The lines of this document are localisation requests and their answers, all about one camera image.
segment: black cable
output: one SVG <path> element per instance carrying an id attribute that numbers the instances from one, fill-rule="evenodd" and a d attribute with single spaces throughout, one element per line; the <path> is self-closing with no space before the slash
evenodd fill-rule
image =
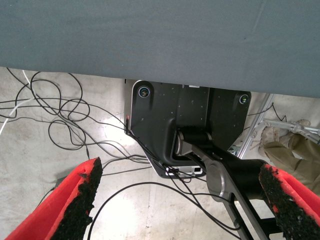
<path id="1" fill-rule="evenodd" d="M 130 169 L 130 170 L 118 171 L 118 172 L 112 172 L 112 173 L 106 173 L 106 174 L 102 174 L 101 176 L 103 177 L 103 176 L 110 176 L 110 175 L 116 175 L 116 174 L 123 174 L 123 173 L 134 172 L 134 171 L 143 170 L 143 169 L 150 169 L 150 168 L 152 168 L 152 166 L 134 168 L 134 169 Z"/>
<path id="2" fill-rule="evenodd" d="M 251 113 L 251 114 L 248 114 L 247 116 L 253 116 L 253 115 L 263 114 L 263 113 L 269 111 L 271 108 L 273 109 L 276 117 L 277 117 L 281 122 L 283 122 L 283 120 L 285 120 L 285 121 L 287 122 L 287 115 L 284 115 L 283 118 L 279 117 L 279 115 L 278 115 L 278 113 L 277 113 L 277 111 L 276 111 L 274 102 L 273 102 L 273 103 L 271 104 L 271 106 L 268 107 L 266 110 L 263 110 L 263 111 L 261 111 L 261 112 Z"/>
<path id="3" fill-rule="evenodd" d="M 192 179 L 198 179 L 198 180 L 203 181 L 203 182 L 205 182 L 205 183 L 207 182 L 206 180 L 204 180 L 204 179 L 202 179 L 202 178 L 200 178 L 200 177 L 197 177 L 197 176 L 195 176 L 195 175 L 186 173 L 186 172 L 184 172 L 184 171 L 181 171 L 180 169 L 178 170 L 178 172 L 179 172 L 179 173 L 182 173 L 182 174 L 185 174 L 185 175 L 187 175 L 187 176 L 190 176 Z"/>
<path id="4" fill-rule="evenodd" d="M 184 183 L 184 181 L 177 175 L 177 173 L 175 171 L 172 171 L 172 173 L 174 174 L 174 176 L 179 179 L 182 184 L 185 186 L 185 188 L 189 191 L 189 193 L 183 191 L 181 188 L 178 187 L 178 185 L 175 183 L 175 181 L 173 180 L 173 178 L 170 176 L 170 174 L 167 172 L 168 176 L 170 177 L 171 181 L 173 182 L 173 184 L 177 187 L 177 189 L 179 189 L 182 193 L 184 194 L 190 194 L 192 195 L 192 197 L 194 198 L 195 202 L 197 204 L 199 204 L 199 208 L 213 221 L 215 222 L 219 227 L 221 227 L 222 229 L 226 230 L 226 229 L 230 229 L 232 231 L 237 231 L 241 228 L 241 226 L 239 227 L 230 227 L 226 224 L 224 224 L 223 222 L 221 222 L 220 220 L 218 220 L 217 218 L 215 218 L 214 216 L 212 216 L 209 212 L 207 212 L 202 205 L 200 204 L 200 202 L 198 201 L 198 199 L 196 198 L 195 194 L 191 191 L 191 189 Z M 214 197 L 223 199 L 224 201 L 229 202 L 226 198 L 212 194 Z"/>
<path id="5" fill-rule="evenodd" d="M 138 183 L 134 183 L 134 184 L 131 184 L 131 185 L 128 185 L 120 190 L 118 190 L 117 192 L 115 192 L 113 195 L 111 195 L 106 201 L 104 201 L 104 203 L 101 205 L 101 207 L 99 208 L 99 210 L 97 211 L 96 215 L 94 216 L 93 218 L 93 221 L 92 221 L 92 224 L 89 228 L 89 232 L 88 232 L 88 236 L 87 236 L 87 240 L 90 240 L 91 239 L 91 234 L 92 234 L 92 230 L 94 228 L 94 225 L 97 221 L 97 218 L 99 216 L 99 214 L 101 213 L 102 209 L 105 207 L 105 205 L 111 200 L 113 199 L 116 195 L 118 195 L 119 193 L 123 192 L 124 190 L 126 189 L 129 189 L 129 188 L 133 188 L 133 187 L 136 187 L 136 186 L 140 186 L 140 185 L 158 185 L 158 186 L 161 186 L 161 187 L 164 187 L 164 188 L 167 188 L 167 189 L 170 189 L 176 193 L 178 193 L 179 195 L 183 196 L 184 198 L 186 198 L 187 200 L 189 200 L 191 203 L 193 203 L 194 205 L 196 205 L 198 208 L 200 208 L 200 206 L 195 202 L 193 201 L 191 198 L 189 198 L 188 196 L 186 196 L 185 194 L 183 194 L 182 192 L 180 192 L 179 190 L 171 187 L 171 186 L 168 186 L 168 185 L 165 185 L 165 184 L 162 184 L 162 183 L 159 183 L 159 182 L 152 182 L 152 181 L 146 181 L 146 182 L 138 182 Z M 238 237 L 237 235 L 235 235 L 234 233 L 230 232 L 229 230 L 227 229 L 223 229 L 225 230 L 226 232 L 228 232 L 229 234 L 231 234 L 232 236 L 234 236 L 235 238 L 237 239 L 240 239 L 240 237 Z"/>
<path id="6" fill-rule="evenodd" d="M 186 184 L 189 184 L 189 183 L 191 183 L 191 181 L 192 181 L 192 177 L 189 177 L 188 179 L 189 179 L 189 181 L 186 181 L 186 179 L 185 179 L 185 178 L 184 178 L 184 179 L 182 179 L 182 181 L 184 181 Z"/>
<path id="7" fill-rule="evenodd" d="M 269 106 L 266 110 L 263 110 L 263 111 L 261 111 L 261 112 L 251 113 L 251 114 L 248 114 L 247 116 L 253 116 L 253 115 L 263 114 L 263 113 L 269 111 L 269 110 L 272 108 L 273 104 L 274 104 L 274 103 L 272 103 L 271 106 Z"/>
<path id="8" fill-rule="evenodd" d="M 58 116 L 61 120 L 55 120 L 53 122 L 50 123 L 49 125 L 49 128 L 55 124 L 55 123 L 59 123 L 59 124 L 65 124 L 68 128 L 68 131 L 69 131 L 69 136 L 70 136 L 70 141 L 71 141 L 71 144 L 75 145 L 74 148 L 67 148 L 67 147 L 63 147 L 63 146 L 60 146 L 58 145 L 54 140 L 53 138 L 51 137 L 50 135 L 50 129 L 48 130 L 48 134 L 49 134 L 49 138 L 51 139 L 51 141 L 58 147 L 60 148 L 63 148 L 63 149 L 66 149 L 66 150 L 78 150 L 80 148 L 82 148 L 83 146 L 85 146 L 86 148 L 86 153 L 87 153 L 87 156 L 89 158 L 89 150 L 88 150 L 88 145 L 97 145 L 99 146 L 105 153 L 109 154 L 110 156 L 113 156 L 115 158 L 120 158 L 119 156 L 115 156 L 113 154 L 111 154 L 110 152 L 108 152 L 104 147 L 102 147 L 102 144 L 107 144 L 107 145 L 110 145 L 110 146 L 113 146 L 114 148 L 116 148 L 120 153 L 122 153 L 124 156 L 126 156 L 120 149 L 118 149 L 116 146 L 114 146 L 113 144 L 110 144 L 110 143 L 106 143 L 106 142 L 98 142 L 96 141 L 87 131 L 85 131 L 83 128 L 81 128 L 76 122 L 79 122 L 79 121 L 82 121 L 86 118 L 89 117 L 89 114 L 90 114 L 90 107 L 89 106 L 93 106 L 93 104 L 88 104 L 87 102 L 85 102 L 82 97 L 83 97 L 83 89 L 82 89 L 82 86 L 79 82 L 79 80 L 74 76 L 72 75 L 71 73 L 68 73 L 70 76 L 72 76 L 72 78 L 77 82 L 77 84 L 79 85 L 79 88 L 80 88 L 80 97 L 79 98 L 73 98 L 73 99 L 65 99 L 65 103 L 62 104 L 62 96 L 61 96 L 61 91 L 58 87 L 57 84 L 55 84 L 54 82 L 50 81 L 50 80 L 46 80 L 46 79 L 35 79 L 35 77 L 37 75 L 39 75 L 41 72 L 37 72 L 35 73 L 32 78 L 31 78 L 31 81 L 30 81 L 30 86 L 28 84 L 24 84 L 19 78 L 17 78 L 11 71 L 10 69 L 7 68 L 7 70 L 10 72 L 10 74 L 15 78 L 17 79 L 22 85 L 23 87 L 20 89 L 20 91 L 18 92 L 17 96 L 16 96 L 16 99 L 15 99 L 15 106 L 17 105 L 17 102 L 19 101 L 18 97 L 19 97 L 19 94 L 21 93 L 21 91 L 24 89 L 24 88 L 28 88 L 29 90 L 31 90 L 31 93 L 33 95 L 33 97 L 35 98 L 35 100 L 37 101 L 37 103 L 39 104 L 39 107 L 42 107 L 46 112 L 48 112 L 49 114 L 51 115 L 55 115 L 55 116 Z M 52 107 L 50 106 L 46 101 L 45 101 L 45 98 L 42 98 L 40 97 L 38 94 L 35 93 L 35 91 L 33 90 L 33 84 L 34 82 L 47 82 L 47 83 L 50 83 L 52 85 L 54 85 L 54 87 L 58 90 L 59 92 L 59 97 L 55 97 L 55 98 L 46 98 L 46 99 L 57 99 L 59 100 L 58 102 L 58 109 L 55 108 L 55 107 Z M 76 102 L 76 106 L 73 107 L 71 110 L 66 110 L 66 109 L 63 109 L 67 103 L 69 102 Z M 76 112 L 76 108 L 80 105 L 80 104 L 86 104 L 88 106 L 88 113 L 87 114 L 83 114 L 81 112 Z M 117 118 L 114 114 L 110 113 L 109 111 L 105 110 L 104 108 L 101 108 L 99 106 L 96 106 L 95 107 L 107 112 L 108 114 L 110 114 L 111 116 L 113 116 L 114 118 L 116 118 L 120 123 L 123 124 L 123 126 L 125 126 L 125 124 L 119 119 Z M 67 116 L 64 116 L 62 115 L 62 112 L 64 111 L 68 111 L 69 114 Z M 72 119 L 71 118 L 71 115 L 72 113 L 77 113 L 77 114 L 82 114 L 84 115 L 83 118 L 81 119 Z M 82 134 L 83 134 L 83 138 L 82 139 L 74 130 L 73 130 L 73 127 L 74 128 L 77 128 L 79 129 Z M 82 144 L 76 144 L 74 141 L 73 141 L 73 137 L 72 137 L 72 133 L 73 132 L 77 137 L 78 137 L 78 140 L 80 140 L 80 142 L 82 142 Z M 86 143 L 86 136 L 88 136 L 94 143 Z"/>
<path id="9" fill-rule="evenodd" d="M 287 115 L 284 115 L 282 118 L 279 117 L 277 111 L 276 111 L 276 108 L 275 108 L 275 105 L 272 103 L 272 107 L 273 107 L 273 110 L 274 110 L 274 113 L 276 115 L 276 117 L 282 122 L 284 119 L 285 119 L 285 122 L 287 122 Z"/>
<path id="10" fill-rule="evenodd" d="M 56 189 L 56 187 L 51 188 L 51 189 L 41 198 L 40 202 L 38 203 L 38 205 L 37 205 L 35 208 L 39 207 L 39 205 L 40 205 L 40 204 L 42 203 L 42 201 L 46 198 L 46 196 L 47 196 L 50 192 L 52 192 L 53 190 L 55 190 L 55 189 Z"/>

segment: metal bracket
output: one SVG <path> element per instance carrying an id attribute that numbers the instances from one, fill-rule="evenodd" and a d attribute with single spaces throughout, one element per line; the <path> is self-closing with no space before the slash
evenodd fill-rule
<path id="1" fill-rule="evenodd" d="M 315 144 L 320 144 L 320 129 L 318 128 L 303 126 L 297 122 L 283 122 L 268 119 L 263 120 L 263 123 L 268 127 L 287 129 L 294 134 L 304 136 Z"/>

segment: white cable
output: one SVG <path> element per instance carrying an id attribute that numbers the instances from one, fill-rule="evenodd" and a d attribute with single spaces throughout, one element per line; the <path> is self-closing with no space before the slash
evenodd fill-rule
<path id="1" fill-rule="evenodd" d="M 30 87 L 31 87 L 31 83 L 30 83 L 29 78 L 27 77 L 27 75 L 26 75 L 26 73 L 25 73 L 25 70 L 22 70 L 22 72 L 23 72 L 23 75 L 24 75 L 26 81 L 28 82 L 28 84 L 29 84 Z"/>
<path id="2" fill-rule="evenodd" d="M 31 83 L 30 83 L 29 78 L 27 77 L 27 75 L 26 75 L 26 73 L 25 73 L 25 70 L 22 70 L 22 72 L 23 72 L 23 75 L 24 75 L 25 79 L 27 80 L 29 86 L 31 87 Z M 9 113 L 9 116 L 11 116 L 11 115 L 16 111 L 16 109 L 19 108 L 21 105 L 23 105 L 23 104 L 25 104 L 25 103 L 27 103 L 27 102 L 30 102 L 31 100 L 34 100 L 34 99 L 35 99 L 35 98 L 33 97 L 33 98 L 30 98 L 30 99 L 28 99 L 28 100 L 24 100 L 24 101 L 20 102 L 19 104 L 17 104 L 17 105 L 12 109 L 12 111 Z M 2 126 L 1 126 L 1 129 L 0 129 L 0 135 L 1 135 L 2 131 L 4 130 L 5 125 L 7 124 L 8 120 L 9 120 L 9 118 L 6 118 L 6 119 L 4 120 L 4 122 L 3 122 Z"/>
<path id="3" fill-rule="evenodd" d="M 27 102 L 30 102 L 31 100 L 34 100 L 34 98 L 30 98 L 30 99 L 28 99 L 28 100 L 24 100 L 24 101 L 20 102 L 18 105 L 16 105 L 16 106 L 12 109 L 12 111 L 9 113 L 9 116 L 11 116 L 18 107 L 20 107 L 21 105 L 23 105 L 23 104 L 25 104 L 25 103 L 27 103 Z M 5 127 L 6 123 L 8 122 L 8 120 L 9 120 L 9 118 L 6 118 L 6 119 L 4 120 L 4 122 L 3 122 L 2 126 L 1 126 L 1 129 L 0 129 L 0 135 L 1 135 L 2 131 L 4 130 L 4 127 Z"/>

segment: beige cloth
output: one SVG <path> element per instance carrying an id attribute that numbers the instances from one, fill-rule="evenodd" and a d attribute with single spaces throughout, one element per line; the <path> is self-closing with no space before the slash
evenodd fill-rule
<path id="1" fill-rule="evenodd" d="M 320 197 L 320 145 L 294 134 L 288 148 L 274 141 L 264 145 L 264 152 L 277 168 L 293 175 Z"/>

